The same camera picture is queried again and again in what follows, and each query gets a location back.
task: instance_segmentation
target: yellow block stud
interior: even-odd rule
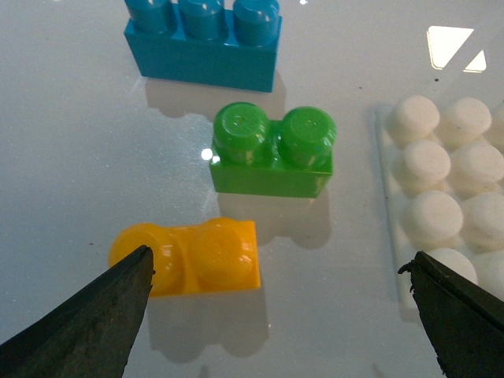
[[[214,218],[195,226],[136,224],[114,240],[109,266],[139,246],[154,252],[150,296],[237,291],[261,287],[255,225]]]

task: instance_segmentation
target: building block stud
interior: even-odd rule
[[[214,218],[194,226],[136,224],[114,240],[109,266],[139,246],[154,253],[151,297],[261,287],[255,224]]]
[[[282,17],[277,0],[125,0],[124,35],[140,73],[271,92]]]
[[[335,140],[335,123],[320,109],[270,120],[256,105],[233,103],[213,122],[213,185],[220,193],[316,198],[332,176]]]

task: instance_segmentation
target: green toy block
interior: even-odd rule
[[[332,176],[336,134],[332,118],[317,108],[270,120],[256,105],[228,105],[213,122],[215,191],[316,198]]]

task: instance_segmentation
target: white baseplate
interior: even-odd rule
[[[417,103],[420,108],[412,109]],[[461,108],[467,104],[477,111]],[[480,130],[470,130],[472,126]],[[376,110],[376,135],[395,268],[424,250],[504,300],[504,104],[490,116],[486,106],[473,98],[457,100],[438,111],[430,100],[412,96]],[[405,148],[421,140],[439,144],[447,152],[445,160],[436,161],[443,158],[439,154],[426,157],[425,150],[424,155],[411,154],[411,148],[405,157]],[[467,152],[475,142],[483,143],[480,149]],[[413,163],[405,162],[411,158]],[[446,166],[449,174],[444,177],[441,171]],[[429,191],[436,191],[430,193],[437,199],[425,205],[419,196]],[[397,282],[402,305],[416,308],[409,275],[398,276]]]

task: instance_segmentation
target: glossy surface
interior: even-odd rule
[[[195,226],[135,224],[113,241],[109,266],[142,245],[154,253],[151,297],[261,287],[254,222],[221,217]]]
[[[323,110],[303,106],[269,120],[254,104],[230,104],[213,122],[213,187],[219,193],[316,198],[332,176],[335,140],[335,123]]]
[[[300,1],[280,1],[271,94],[142,78],[122,1],[0,2],[0,342],[99,276],[129,225],[226,216],[255,221],[262,289],[150,301],[125,378],[443,378],[398,298],[375,111],[415,94],[494,111],[504,4]],[[475,29],[443,70],[432,25]],[[215,193],[212,123],[237,101],[337,121],[315,201]]]

